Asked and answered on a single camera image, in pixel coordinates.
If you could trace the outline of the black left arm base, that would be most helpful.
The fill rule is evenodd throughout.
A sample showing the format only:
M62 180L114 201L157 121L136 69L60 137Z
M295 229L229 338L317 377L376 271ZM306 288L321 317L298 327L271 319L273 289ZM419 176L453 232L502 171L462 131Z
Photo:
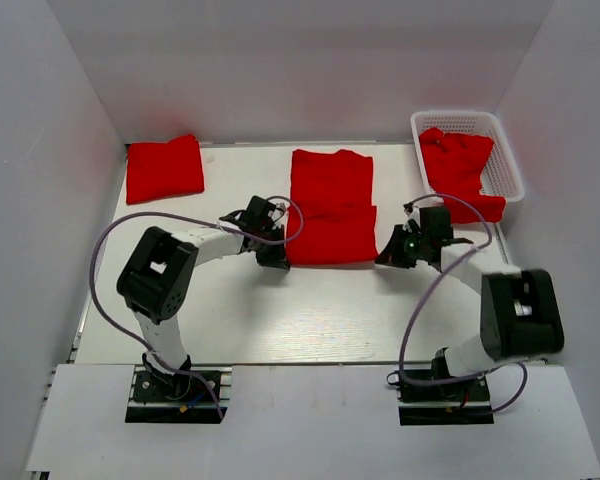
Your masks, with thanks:
M125 413L127 424L219 425L215 402L197 379L185 377L168 386L147 372L134 372Z

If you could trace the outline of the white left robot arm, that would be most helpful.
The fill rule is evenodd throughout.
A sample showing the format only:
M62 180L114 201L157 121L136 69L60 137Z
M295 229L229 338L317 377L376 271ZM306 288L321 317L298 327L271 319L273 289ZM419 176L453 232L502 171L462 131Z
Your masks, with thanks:
M192 230L171 233L148 228L124 266L117 293L138 321L146 344L145 366L158 372L157 387L179 399L191 387L190 356L184 349L177 314L194 269L228 256L253 253L258 265L288 270L280 197L254 196L246 208L214 223L195 221Z

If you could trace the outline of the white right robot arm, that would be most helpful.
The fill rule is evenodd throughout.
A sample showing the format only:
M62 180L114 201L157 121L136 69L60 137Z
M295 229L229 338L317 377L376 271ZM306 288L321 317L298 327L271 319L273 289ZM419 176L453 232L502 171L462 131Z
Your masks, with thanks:
M412 269L425 263L437 277L409 317L398 354L397 375L407 384L432 387L452 399L473 381L511 363L521 363L564 349L565 334L550 273L525 270L490 257L487 244L455 236L451 214L443 206L404 206L407 220L395 225L386 247L376 258L381 266ZM480 297L477 333L440 349L425 379L405 367L408 342L416 320L434 291L453 277Z

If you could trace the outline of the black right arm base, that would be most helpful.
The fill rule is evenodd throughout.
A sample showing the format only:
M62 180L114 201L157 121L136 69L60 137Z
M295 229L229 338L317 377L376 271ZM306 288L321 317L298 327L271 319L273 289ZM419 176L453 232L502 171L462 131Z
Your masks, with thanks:
M397 392L401 426L462 426L494 423L490 392L485 379L442 386L416 386L404 382L397 370L386 377Z

